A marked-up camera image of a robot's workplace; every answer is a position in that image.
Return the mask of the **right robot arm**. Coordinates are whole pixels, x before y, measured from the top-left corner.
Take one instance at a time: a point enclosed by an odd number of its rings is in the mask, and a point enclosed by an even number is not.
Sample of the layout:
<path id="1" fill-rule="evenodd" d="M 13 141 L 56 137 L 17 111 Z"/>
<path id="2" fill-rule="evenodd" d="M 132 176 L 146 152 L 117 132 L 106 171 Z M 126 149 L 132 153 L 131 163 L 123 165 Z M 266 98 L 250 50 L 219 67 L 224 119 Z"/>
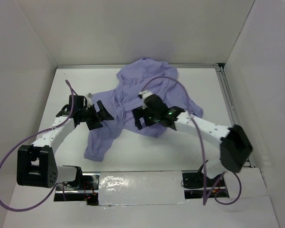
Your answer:
<path id="1" fill-rule="evenodd" d="M 240 173 L 253 151 L 253 146 L 240 125 L 227 127 L 196 117 L 180 107 L 168 107 L 158 95 L 148 90 L 140 92 L 138 97 L 142 99 L 142 106 L 133 109 L 132 113 L 139 130 L 160 124 L 197 136 L 201 143 L 208 142 L 219 149 L 218 158 L 203 162 L 198 174 L 202 186 L 209 186 L 215 177 L 224 172 Z"/>

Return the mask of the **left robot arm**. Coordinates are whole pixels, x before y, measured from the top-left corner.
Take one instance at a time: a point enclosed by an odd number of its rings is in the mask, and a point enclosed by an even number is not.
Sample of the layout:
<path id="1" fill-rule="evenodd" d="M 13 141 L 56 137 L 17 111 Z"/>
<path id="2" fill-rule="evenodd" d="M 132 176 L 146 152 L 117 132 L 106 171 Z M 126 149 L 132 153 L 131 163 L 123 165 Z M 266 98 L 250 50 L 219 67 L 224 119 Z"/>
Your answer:
<path id="1" fill-rule="evenodd" d="M 53 125 L 30 145 L 22 145 L 17 154 L 17 184 L 22 186 L 52 188 L 67 182 L 77 190 L 84 185 L 79 166 L 57 166 L 55 153 L 67 136 L 81 123 L 89 130 L 102 128 L 103 121 L 113 117 L 101 101 L 96 109 L 90 97 L 70 95 L 66 104 L 56 115 Z"/>

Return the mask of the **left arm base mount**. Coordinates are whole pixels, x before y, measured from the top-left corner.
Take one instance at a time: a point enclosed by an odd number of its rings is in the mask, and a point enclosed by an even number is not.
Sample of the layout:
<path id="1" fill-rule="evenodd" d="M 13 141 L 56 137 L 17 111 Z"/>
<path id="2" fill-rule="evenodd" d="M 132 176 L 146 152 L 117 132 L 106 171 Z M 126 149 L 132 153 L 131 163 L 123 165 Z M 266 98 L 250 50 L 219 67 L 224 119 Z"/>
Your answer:
<path id="1" fill-rule="evenodd" d="M 57 185 L 54 202 L 83 202 L 89 206 L 98 206 L 99 177 L 99 173 L 83 173 L 77 182 Z"/>

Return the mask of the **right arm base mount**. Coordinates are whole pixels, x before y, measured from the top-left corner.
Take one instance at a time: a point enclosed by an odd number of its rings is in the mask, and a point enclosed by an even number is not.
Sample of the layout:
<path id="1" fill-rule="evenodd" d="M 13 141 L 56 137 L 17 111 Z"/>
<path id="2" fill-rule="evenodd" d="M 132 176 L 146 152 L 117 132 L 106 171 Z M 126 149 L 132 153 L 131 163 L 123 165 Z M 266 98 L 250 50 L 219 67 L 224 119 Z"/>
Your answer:
<path id="1" fill-rule="evenodd" d="M 201 199 L 203 196 L 203 166 L 197 171 L 183 171 L 182 172 L 182 181 L 180 185 L 184 188 L 184 197 L 185 199 Z M 217 193 L 218 198 L 224 198 L 228 196 L 226 184 L 224 179 L 216 184 L 212 193 L 210 194 L 210 198 L 213 198 Z"/>

